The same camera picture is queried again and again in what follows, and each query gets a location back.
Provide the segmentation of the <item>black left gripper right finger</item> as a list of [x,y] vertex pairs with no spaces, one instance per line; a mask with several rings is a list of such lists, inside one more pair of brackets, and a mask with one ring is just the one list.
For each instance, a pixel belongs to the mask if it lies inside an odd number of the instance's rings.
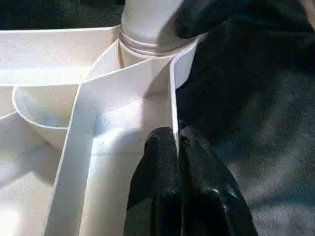
[[184,234],[256,235],[238,183],[202,133],[180,122],[179,148]]

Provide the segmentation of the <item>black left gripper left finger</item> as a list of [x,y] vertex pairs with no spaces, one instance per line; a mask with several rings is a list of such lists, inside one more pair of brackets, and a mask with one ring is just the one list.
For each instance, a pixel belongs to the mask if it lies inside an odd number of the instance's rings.
[[177,147],[170,127],[152,130],[132,176],[125,236],[179,236],[182,195]]

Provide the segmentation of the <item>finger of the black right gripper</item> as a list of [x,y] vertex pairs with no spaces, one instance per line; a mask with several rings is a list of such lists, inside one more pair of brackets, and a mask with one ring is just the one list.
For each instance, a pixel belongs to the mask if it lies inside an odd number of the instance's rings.
[[176,17],[180,38],[193,38],[221,24],[237,10],[235,0],[185,0]]

